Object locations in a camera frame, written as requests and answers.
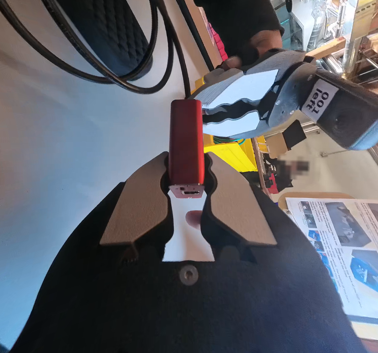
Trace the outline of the person's left forearm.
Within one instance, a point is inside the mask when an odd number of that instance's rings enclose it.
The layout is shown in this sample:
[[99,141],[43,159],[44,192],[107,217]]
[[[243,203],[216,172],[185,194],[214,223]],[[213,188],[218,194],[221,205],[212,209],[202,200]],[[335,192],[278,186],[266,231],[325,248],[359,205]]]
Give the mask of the person's left forearm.
[[204,9],[228,57],[237,55],[262,30],[280,30],[283,36],[284,28],[270,0],[194,0],[194,3]]

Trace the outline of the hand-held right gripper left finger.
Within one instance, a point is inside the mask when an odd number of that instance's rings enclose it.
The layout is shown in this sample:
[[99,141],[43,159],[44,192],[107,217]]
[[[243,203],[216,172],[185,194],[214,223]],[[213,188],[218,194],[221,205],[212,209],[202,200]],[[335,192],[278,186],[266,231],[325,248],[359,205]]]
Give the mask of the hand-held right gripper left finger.
[[168,152],[160,153],[126,180],[100,245],[134,245],[147,239],[166,245],[172,238],[167,159]]

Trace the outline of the black padded wrist rest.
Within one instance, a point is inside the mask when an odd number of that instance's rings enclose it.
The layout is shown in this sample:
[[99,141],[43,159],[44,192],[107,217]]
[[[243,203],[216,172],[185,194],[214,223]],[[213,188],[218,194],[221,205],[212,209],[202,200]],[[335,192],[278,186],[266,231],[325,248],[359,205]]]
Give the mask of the black padded wrist rest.
[[95,55],[117,76],[132,72],[149,42],[126,0],[56,0]]

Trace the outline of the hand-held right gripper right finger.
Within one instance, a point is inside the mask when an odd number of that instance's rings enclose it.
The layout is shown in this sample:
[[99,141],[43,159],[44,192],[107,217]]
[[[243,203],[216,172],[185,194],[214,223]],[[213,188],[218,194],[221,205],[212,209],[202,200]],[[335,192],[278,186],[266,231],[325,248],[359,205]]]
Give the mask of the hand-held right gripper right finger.
[[208,216],[246,245],[277,245],[247,179],[214,152],[205,154],[205,193]]

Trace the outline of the yellow plastic bin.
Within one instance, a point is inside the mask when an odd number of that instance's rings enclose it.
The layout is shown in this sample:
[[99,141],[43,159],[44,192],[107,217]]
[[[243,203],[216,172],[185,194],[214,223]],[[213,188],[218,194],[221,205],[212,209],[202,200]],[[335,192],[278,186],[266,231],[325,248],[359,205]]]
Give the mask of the yellow plastic bin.
[[[198,80],[196,82],[196,86],[198,86],[199,88],[204,83],[204,78],[202,78],[201,80]],[[232,105],[224,105],[212,110],[205,110],[202,108],[202,111],[203,114],[206,115],[216,114],[217,116],[229,116],[231,118],[237,118],[244,115],[248,111],[258,111],[258,105],[260,101],[261,99],[257,101],[241,99]],[[260,122],[262,122],[263,112],[258,111],[258,113],[260,115]],[[256,172],[258,170],[258,167],[251,143],[251,138],[250,136],[243,138],[242,134],[230,138],[224,138],[203,133],[204,152],[214,152],[222,160],[224,160],[239,172]]]

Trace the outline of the red ethernet splitter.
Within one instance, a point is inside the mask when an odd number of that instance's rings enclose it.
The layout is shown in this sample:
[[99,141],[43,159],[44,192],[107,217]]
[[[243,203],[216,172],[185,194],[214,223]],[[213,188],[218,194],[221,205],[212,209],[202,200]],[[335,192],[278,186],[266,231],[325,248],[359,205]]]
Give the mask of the red ethernet splitter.
[[201,101],[174,100],[170,108],[169,189],[178,199],[200,199],[205,158]]

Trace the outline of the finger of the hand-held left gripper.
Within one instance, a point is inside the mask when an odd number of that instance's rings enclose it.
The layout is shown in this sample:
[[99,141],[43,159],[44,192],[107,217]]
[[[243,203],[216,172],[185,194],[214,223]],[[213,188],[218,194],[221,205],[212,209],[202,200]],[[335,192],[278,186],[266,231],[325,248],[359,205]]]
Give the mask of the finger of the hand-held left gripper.
[[241,99],[257,101],[263,98],[276,80],[278,69],[244,73],[240,69],[221,68],[204,76],[204,84],[189,99],[201,101],[205,110],[232,105]]
[[260,115],[257,110],[248,111],[237,118],[203,114],[202,122],[204,134],[230,138],[255,130],[260,122]]

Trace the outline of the person's left hand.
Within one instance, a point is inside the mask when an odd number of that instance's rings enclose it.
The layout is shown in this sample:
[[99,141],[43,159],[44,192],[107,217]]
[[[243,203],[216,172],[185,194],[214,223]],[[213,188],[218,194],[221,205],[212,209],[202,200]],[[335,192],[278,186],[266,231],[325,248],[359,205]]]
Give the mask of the person's left hand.
[[252,36],[249,41],[233,55],[223,61],[216,69],[227,71],[232,68],[241,69],[243,66],[253,64],[270,50],[282,48],[280,30],[262,30]]

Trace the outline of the black cardboard sign stand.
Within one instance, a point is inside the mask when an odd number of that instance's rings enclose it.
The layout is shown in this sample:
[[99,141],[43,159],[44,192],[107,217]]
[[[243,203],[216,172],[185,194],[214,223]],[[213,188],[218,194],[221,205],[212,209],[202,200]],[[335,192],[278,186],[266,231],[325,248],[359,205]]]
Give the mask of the black cardboard sign stand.
[[271,159],[279,158],[306,138],[300,121],[295,120],[283,132],[265,138],[269,149],[269,157]]

